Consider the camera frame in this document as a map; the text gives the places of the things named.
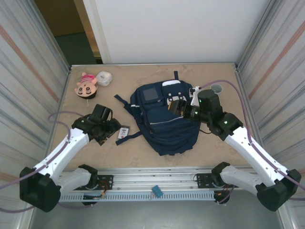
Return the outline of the blue binder clip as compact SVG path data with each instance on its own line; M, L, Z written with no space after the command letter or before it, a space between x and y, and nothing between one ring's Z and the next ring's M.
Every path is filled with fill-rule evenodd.
M163 192L161 191L160 187L158 185L152 187L151 193L149 195L149 200L152 199L158 199L161 198L163 195Z

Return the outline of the black white card pack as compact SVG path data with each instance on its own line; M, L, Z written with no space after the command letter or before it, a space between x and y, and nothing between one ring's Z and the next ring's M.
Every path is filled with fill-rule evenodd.
M119 130L118 139L125 138L128 135L129 129L130 128L127 127L127 126L121 127L120 130Z

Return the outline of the pink plush doll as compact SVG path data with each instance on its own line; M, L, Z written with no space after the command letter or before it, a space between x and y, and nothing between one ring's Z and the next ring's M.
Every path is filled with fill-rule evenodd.
M74 91L82 99L93 99L97 94L97 82L95 75L83 72L81 81L76 83L77 88Z

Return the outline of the white plastic case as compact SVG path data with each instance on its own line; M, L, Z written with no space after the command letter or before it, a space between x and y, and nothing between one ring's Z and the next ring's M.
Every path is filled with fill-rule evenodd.
M96 75L97 84L100 86L108 86L112 81L112 74L110 72L102 71Z

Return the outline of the navy blue backpack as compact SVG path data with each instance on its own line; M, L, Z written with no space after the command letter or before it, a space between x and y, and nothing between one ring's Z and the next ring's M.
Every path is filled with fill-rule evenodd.
M139 128L137 133L117 140L116 145L142 135L160 156L173 156L192 149L200 132L200 123L168 110L171 102L180 99L190 102L191 88L191 84L179 80L178 72L174 72L173 80L138 87L128 102L115 95Z

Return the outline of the grey cup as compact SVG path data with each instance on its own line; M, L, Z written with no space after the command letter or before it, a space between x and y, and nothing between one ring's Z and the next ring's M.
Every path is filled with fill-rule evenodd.
M220 94L223 91L223 87L220 84L214 83L210 86L215 94Z

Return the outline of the brown wooden door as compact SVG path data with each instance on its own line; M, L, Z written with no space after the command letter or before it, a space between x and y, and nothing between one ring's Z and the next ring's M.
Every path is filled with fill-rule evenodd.
M83 0L34 0L55 37L85 33L93 56L100 60Z

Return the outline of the white partition panel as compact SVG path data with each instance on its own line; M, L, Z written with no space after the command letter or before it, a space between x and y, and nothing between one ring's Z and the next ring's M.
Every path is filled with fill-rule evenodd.
M235 62L270 0L83 0L104 63Z

